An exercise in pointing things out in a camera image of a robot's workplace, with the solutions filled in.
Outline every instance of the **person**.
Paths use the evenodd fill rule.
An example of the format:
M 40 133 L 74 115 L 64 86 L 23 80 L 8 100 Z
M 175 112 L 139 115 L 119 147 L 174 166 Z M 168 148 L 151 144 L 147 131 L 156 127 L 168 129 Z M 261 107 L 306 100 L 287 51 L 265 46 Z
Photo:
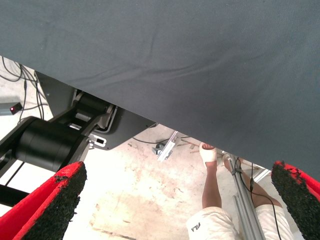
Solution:
M 202 195 L 202 210 L 193 215 L 186 223 L 190 240 L 241 240 L 232 218 L 222 209 L 222 200 L 217 182 L 217 149 L 209 144 L 201 143 L 200 155 L 206 167 L 206 180 Z M 228 155 L 224 155 L 222 162 L 231 172 Z M 242 172 L 242 178 L 250 189 L 250 178 Z M 253 185 L 253 193 L 269 197 L 275 208 L 276 220 L 282 240 L 293 240 L 284 210 L 276 199 L 257 183 Z M 278 240 L 273 206 L 266 197 L 252 194 L 253 205 L 266 240 Z

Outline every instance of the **red cover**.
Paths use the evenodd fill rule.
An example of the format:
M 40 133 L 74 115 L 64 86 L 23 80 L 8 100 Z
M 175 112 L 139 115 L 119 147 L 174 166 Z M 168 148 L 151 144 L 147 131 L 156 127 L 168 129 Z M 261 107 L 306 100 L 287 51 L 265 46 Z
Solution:
M 83 164 L 75 162 L 62 168 L 0 217 L 0 240 L 21 239 Z
M 314 195 L 320 202 L 320 182 L 310 177 L 308 174 L 296 168 L 295 166 L 287 163 L 283 164 L 281 161 L 276 161 L 275 164 L 283 166 L 283 168 L 289 171 L 291 173 L 291 176 L 296 179 L 299 184 L 301 182 L 299 178 L 304 179 L 309 192 Z

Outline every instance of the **gray cloth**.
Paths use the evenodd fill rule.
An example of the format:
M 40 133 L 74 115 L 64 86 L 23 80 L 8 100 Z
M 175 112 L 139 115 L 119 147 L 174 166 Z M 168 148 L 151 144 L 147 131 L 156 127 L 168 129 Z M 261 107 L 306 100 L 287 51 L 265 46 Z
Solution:
M 3 0 L 0 19 L 0 55 L 320 179 L 319 1 Z

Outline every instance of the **electrical wire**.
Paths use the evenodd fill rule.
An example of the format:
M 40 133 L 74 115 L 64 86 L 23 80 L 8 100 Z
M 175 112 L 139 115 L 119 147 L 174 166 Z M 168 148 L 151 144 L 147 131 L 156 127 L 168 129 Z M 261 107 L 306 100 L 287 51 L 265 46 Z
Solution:
M 241 161 L 239 160 L 239 157 L 235 160 L 235 163 L 234 163 L 234 169 L 236 169 L 236 164 L 237 164 L 237 161 L 239 161 L 239 169 L 242 169 L 241 168 Z M 278 236 L 279 236 L 279 239 L 281 239 L 281 236 L 280 236 L 280 232 L 279 232 L 279 226 L 278 226 L 278 221 L 277 221 L 277 215 L 276 215 L 276 209 L 275 209 L 275 205 L 274 205 L 274 202 L 270 199 L 270 197 L 268 196 L 265 196 L 265 195 L 262 195 L 262 194 L 258 194 L 258 193 L 255 193 L 253 192 L 253 185 L 252 184 L 252 189 L 248 189 L 248 187 L 246 186 L 243 178 L 242 178 L 242 175 L 241 175 L 242 172 L 239 173 L 239 176 L 240 176 L 240 179 L 241 179 L 241 182 L 243 183 L 244 187 L 251 193 L 251 200 L 252 200 L 252 203 L 253 203 L 253 199 L 252 199 L 252 194 L 254 195 L 257 195 L 257 196 L 260 196 L 260 197 L 264 197 L 266 199 L 268 199 L 271 204 L 272 204 L 272 208 L 273 208 L 273 215 L 274 215 L 274 221 L 275 221 L 275 226 L 276 226 L 276 231 L 278 233 Z M 251 186 L 251 182 L 254 183 L 253 181 L 253 163 L 251 163 L 251 180 L 250 180 L 250 186 Z
M 186 139 L 186 138 L 191 138 L 190 136 L 183 136 L 183 137 L 180 137 L 181 139 Z M 135 137 L 133 137 L 132 139 L 138 141 L 138 142 L 141 142 L 141 143 L 144 143 L 144 144 L 160 144 L 160 143 L 163 143 L 165 141 L 168 141 L 170 138 L 167 138 L 167 139 L 164 139 L 162 141 L 157 141 L 157 142 L 150 142 L 150 141 L 143 141 L 143 140 L 140 140 L 140 139 L 136 139 Z
M 23 106 L 22 106 L 22 110 L 21 110 L 21 113 L 20 113 L 20 117 L 19 117 L 19 121 L 17 123 L 20 124 L 21 123 L 21 117 L 22 117 L 22 114 L 24 113 L 24 108 L 26 106 L 26 99 L 27 99 L 27 80 L 24 80 L 24 83 L 23 83 L 23 89 L 24 89 L 24 99 L 23 99 Z
M 3 67 L 5 68 L 5 70 L 6 70 L 9 74 L 17 77 L 18 79 L 12 80 L 12 79 L 9 79 L 9 78 L 7 78 L 7 77 L 5 77 L 5 76 L 3 76 L 3 75 L 0 75 L 0 77 L 3 78 L 3 79 L 5 79 L 5 80 L 7 80 L 7 81 L 10 81 L 10 82 L 14 82 L 14 83 L 15 83 L 15 82 L 18 82 L 20 79 L 22 79 L 22 71 L 21 71 L 21 66 L 22 66 L 22 65 L 16 63 L 15 61 L 12 61 L 12 62 L 14 62 L 14 64 L 20 69 L 20 75 L 16 75 L 15 73 L 13 73 L 12 71 L 10 71 L 10 70 L 7 68 L 7 66 L 6 66 L 6 64 L 5 64 L 5 59 L 4 59 L 4 57 L 2 56 L 2 64 L 3 64 Z M 24 77 L 24 79 L 27 80 L 27 81 L 31 81 L 31 82 L 33 81 L 32 79 L 28 79 L 28 78 L 25 78 L 25 77 Z
M 23 65 L 21 65 L 20 63 L 16 63 L 15 61 L 12 61 L 12 62 L 20 69 L 20 74 L 22 75 L 22 67 L 23 67 Z M 3 56 L 2 56 L 2 63 L 3 63 L 3 66 L 4 66 L 5 70 L 6 70 L 9 74 L 17 77 L 18 79 L 12 80 L 12 79 L 9 79 L 9 78 L 7 78 L 7 77 L 5 77 L 5 76 L 3 76 L 3 75 L 0 75 L 1 78 L 5 79 L 5 80 L 7 80 L 7 81 L 9 81 L 9 82 L 12 82 L 12 83 L 18 82 L 20 79 L 22 79 L 22 76 L 21 76 L 21 75 L 17 75 L 17 74 L 13 73 L 12 71 L 10 71 L 10 70 L 7 68 Z M 36 85 L 34 84 L 34 82 L 35 82 L 34 79 L 30 79 L 30 78 L 27 78 L 27 77 L 24 77 L 24 79 L 27 80 L 27 81 L 30 81 L 31 84 L 32 84 L 32 86 L 33 86 L 34 88 L 36 88 Z M 44 99 L 46 99 L 46 97 L 45 97 L 41 92 L 40 92 L 39 94 L 40 94 Z
M 48 104 L 46 104 L 46 103 L 43 103 L 42 104 L 42 106 L 49 106 Z M 28 107 L 28 108 L 25 108 L 24 110 L 25 111 L 28 111 L 28 110 L 32 110 L 32 109 L 36 109 L 36 108 L 38 108 L 38 105 L 36 105 L 36 106 L 32 106 L 32 107 Z
M 20 166 L 15 170 L 15 172 L 12 174 L 10 179 L 6 182 L 5 186 L 8 186 L 8 184 L 11 182 L 11 180 L 15 177 L 15 175 L 19 172 L 19 170 L 22 168 L 22 166 L 25 164 L 25 162 L 22 162 Z
M 31 79 L 33 79 L 33 81 L 35 82 L 36 103 L 37 103 L 37 106 L 38 106 L 38 109 L 39 109 L 40 118 L 41 119 L 45 119 L 45 111 L 44 111 L 44 107 L 43 107 L 43 104 L 42 104 L 40 91 L 39 91 L 39 88 L 38 88 L 38 78 L 36 78 L 36 80 L 35 80 L 35 78 L 31 74 L 31 72 L 28 69 L 26 69 L 26 67 L 22 66 L 21 69 L 22 69 L 23 73 L 25 73 L 28 78 L 31 77 Z

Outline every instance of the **concrete floor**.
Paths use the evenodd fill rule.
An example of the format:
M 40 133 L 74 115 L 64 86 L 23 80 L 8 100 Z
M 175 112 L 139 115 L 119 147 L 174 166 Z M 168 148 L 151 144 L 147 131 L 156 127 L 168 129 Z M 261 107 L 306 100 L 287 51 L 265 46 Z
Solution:
M 2 64 L 0 74 L 6 74 Z M 32 107 L 36 103 L 35 90 L 30 85 L 27 91 L 26 107 Z M 23 97 L 23 81 L 11 83 L 0 78 L 1 102 L 18 99 L 22 103 Z M 48 107 L 45 107 L 45 112 L 46 119 L 50 119 L 52 115 Z M 34 109 L 23 114 L 24 117 L 28 115 L 39 116 L 39 111 Z M 0 130 L 0 138 L 15 127 L 18 120 L 19 114 L 1 116 L 0 124 L 5 127 Z M 153 142 L 166 139 L 172 133 L 172 129 L 158 125 L 136 137 Z M 200 142 L 193 138 L 185 140 L 195 144 L 194 149 L 190 149 L 191 144 L 176 146 L 170 158 L 164 162 L 157 161 L 152 152 L 154 145 L 134 139 L 109 151 L 90 150 L 85 159 L 87 181 L 75 210 L 77 214 L 69 224 L 64 239 L 188 239 L 185 224 L 189 217 L 202 208 L 206 170 L 197 152 Z M 4 184 L 18 166 L 19 162 L 0 179 L 0 184 Z M 25 164 L 9 186 L 31 192 L 52 175 L 53 172 Z M 222 207 L 231 214 L 238 228 L 238 216 L 232 198 L 236 189 L 232 176 L 223 166 L 218 168 L 218 184 Z M 285 206 L 270 176 L 259 184 Z M 0 216 L 9 209 L 0 207 Z M 302 239 L 293 219 L 287 211 L 285 213 L 291 231 L 297 232 L 296 239 Z

